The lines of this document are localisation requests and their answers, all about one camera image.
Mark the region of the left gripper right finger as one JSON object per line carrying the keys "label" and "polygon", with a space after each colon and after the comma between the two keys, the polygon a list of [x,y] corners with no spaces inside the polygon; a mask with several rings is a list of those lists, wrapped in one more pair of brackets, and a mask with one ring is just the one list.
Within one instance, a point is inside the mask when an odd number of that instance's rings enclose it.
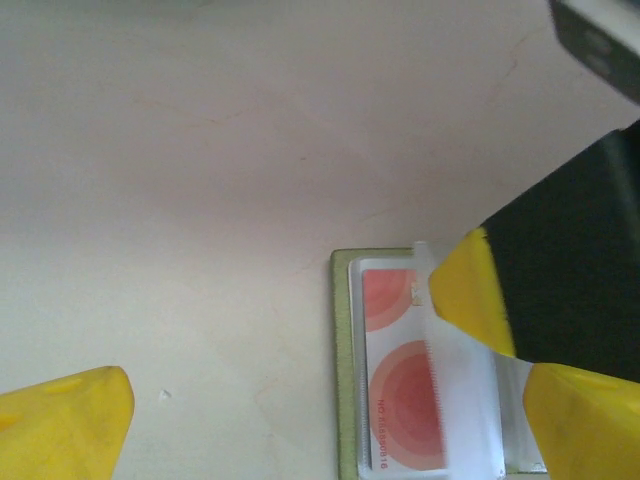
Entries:
{"label": "left gripper right finger", "polygon": [[637,383],[537,363],[523,405],[550,478],[639,478]]}

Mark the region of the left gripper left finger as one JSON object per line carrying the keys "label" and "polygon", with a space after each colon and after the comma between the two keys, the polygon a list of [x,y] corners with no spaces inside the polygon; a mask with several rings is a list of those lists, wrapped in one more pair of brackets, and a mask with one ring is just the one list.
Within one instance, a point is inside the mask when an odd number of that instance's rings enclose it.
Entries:
{"label": "left gripper left finger", "polygon": [[133,390],[119,366],[4,393],[1,477],[109,479],[133,414]]}

